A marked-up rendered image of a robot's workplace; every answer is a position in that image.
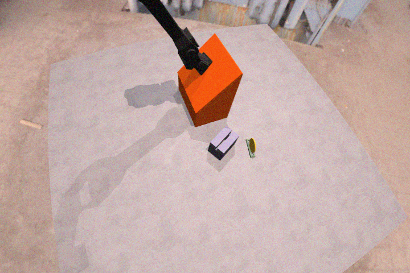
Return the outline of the gold coin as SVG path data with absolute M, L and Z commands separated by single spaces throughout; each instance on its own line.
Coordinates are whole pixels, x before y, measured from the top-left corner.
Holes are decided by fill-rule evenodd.
M 252 153 L 256 152 L 256 142 L 253 138 L 251 138 L 250 141 L 249 141 L 249 147 L 250 147 Z

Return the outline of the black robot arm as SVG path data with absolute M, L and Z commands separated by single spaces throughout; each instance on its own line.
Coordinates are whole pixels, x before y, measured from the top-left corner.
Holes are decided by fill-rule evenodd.
M 181 29 L 173 17 L 168 12 L 167 8 L 161 0 L 138 0 L 143 3 L 146 8 L 151 12 L 153 17 L 160 23 L 167 34 L 172 38 L 178 55 L 181 57 L 186 69 L 192 70 L 193 68 L 202 75 L 207 68 L 213 63 L 213 61 L 207 56 L 206 53 L 200 53 L 198 50 L 199 44 L 191 35 L 191 32 L 186 27 Z

